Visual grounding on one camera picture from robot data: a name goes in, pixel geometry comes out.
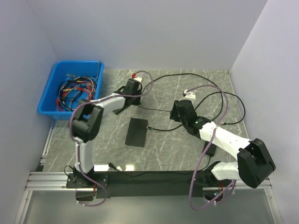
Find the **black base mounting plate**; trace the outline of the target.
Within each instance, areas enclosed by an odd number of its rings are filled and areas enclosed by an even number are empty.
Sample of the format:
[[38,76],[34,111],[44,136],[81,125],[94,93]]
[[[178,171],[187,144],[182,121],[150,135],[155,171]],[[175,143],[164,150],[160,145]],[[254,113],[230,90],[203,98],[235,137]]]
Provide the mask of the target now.
[[231,181],[218,181],[207,172],[199,171],[91,171],[82,175],[70,173],[66,187],[76,189],[79,201],[94,198],[129,196],[186,196],[203,197],[204,188],[223,189]]

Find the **black network switch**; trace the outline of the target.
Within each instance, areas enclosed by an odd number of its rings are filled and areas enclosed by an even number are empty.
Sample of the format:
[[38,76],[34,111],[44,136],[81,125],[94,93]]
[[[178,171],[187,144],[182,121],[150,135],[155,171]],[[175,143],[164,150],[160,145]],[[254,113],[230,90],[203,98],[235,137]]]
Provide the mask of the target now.
[[125,145],[144,147],[146,141],[148,121],[146,119],[131,118],[128,126]]
[[141,102],[134,102],[132,104],[124,104],[122,107],[118,106],[113,110],[113,113],[115,115],[120,114],[122,111],[124,111],[125,109],[127,109],[128,107],[130,107],[131,105],[141,105]]

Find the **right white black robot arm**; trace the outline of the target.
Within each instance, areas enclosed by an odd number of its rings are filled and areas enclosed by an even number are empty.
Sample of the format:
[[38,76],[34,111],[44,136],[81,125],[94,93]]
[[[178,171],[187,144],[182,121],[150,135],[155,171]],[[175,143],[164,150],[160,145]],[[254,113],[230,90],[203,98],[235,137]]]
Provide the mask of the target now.
[[190,135],[211,142],[235,158],[235,162],[216,161],[195,177],[206,186],[216,186],[223,180],[241,180],[255,189],[276,170],[262,140],[240,137],[198,116],[190,100],[174,101],[170,119],[180,122]]

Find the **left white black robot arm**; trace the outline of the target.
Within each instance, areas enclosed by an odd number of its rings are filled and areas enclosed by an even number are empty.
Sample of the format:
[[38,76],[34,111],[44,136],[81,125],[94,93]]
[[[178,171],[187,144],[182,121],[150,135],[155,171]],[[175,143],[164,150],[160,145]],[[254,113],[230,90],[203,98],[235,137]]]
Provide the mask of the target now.
[[130,78],[127,84],[111,95],[98,100],[81,100],[69,123],[70,134],[76,147],[73,175],[87,188],[97,185],[94,177],[93,140],[98,135],[103,116],[116,115],[131,105],[141,104],[142,78]]

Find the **aluminium rail frame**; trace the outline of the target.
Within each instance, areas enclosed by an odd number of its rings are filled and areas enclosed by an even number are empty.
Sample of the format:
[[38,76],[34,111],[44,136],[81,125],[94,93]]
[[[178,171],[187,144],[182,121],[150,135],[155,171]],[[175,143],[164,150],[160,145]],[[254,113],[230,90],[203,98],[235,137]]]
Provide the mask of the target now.
[[193,171],[119,171],[111,166],[108,171],[95,171],[92,143],[99,133],[102,117],[119,113],[131,105],[139,105],[153,83],[142,86],[142,79],[134,73],[128,83],[111,95],[82,100],[70,118],[71,138],[76,147],[76,162],[67,174],[61,189],[73,189],[76,202],[93,207],[93,199],[103,204],[110,197],[121,196],[180,196],[190,199],[202,197],[209,191],[207,204],[226,200],[237,182],[258,188],[272,174],[276,166],[260,139],[246,139],[223,129],[219,123],[198,116],[193,106],[194,89],[185,90],[183,98],[173,103],[170,119],[179,122],[192,136],[216,146],[235,158],[234,162],[216,161],[205,170]]

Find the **black power adapter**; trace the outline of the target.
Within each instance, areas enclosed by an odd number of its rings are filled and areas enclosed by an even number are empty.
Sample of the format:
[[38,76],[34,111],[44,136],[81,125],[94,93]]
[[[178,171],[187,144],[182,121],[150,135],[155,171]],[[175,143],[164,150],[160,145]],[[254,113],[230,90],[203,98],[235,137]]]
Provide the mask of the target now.
[[[204,144],[204,147],[203,147],[203,150],[202,150],[202,151],[205,150],[205,148],[207,147],[208,143],[209,143],[208,141],[205,141],[205,144]],[[206,154],[207,156],[209,156],[209,157],[214,157],[215,152],[216,152],[216,148],[217,148],[216,145],[211,144],[210,147],[208,148],[208,150],[205,152],[205,154]]]

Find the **blue plastic bin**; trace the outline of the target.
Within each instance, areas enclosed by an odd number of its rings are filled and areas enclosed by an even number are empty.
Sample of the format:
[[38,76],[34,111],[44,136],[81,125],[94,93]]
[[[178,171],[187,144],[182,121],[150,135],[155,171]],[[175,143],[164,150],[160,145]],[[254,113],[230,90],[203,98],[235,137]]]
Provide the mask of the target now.
[[81,99],[98,99],[104,70],[101,61],[59,61],[50,73],[38,112],[69,120]]

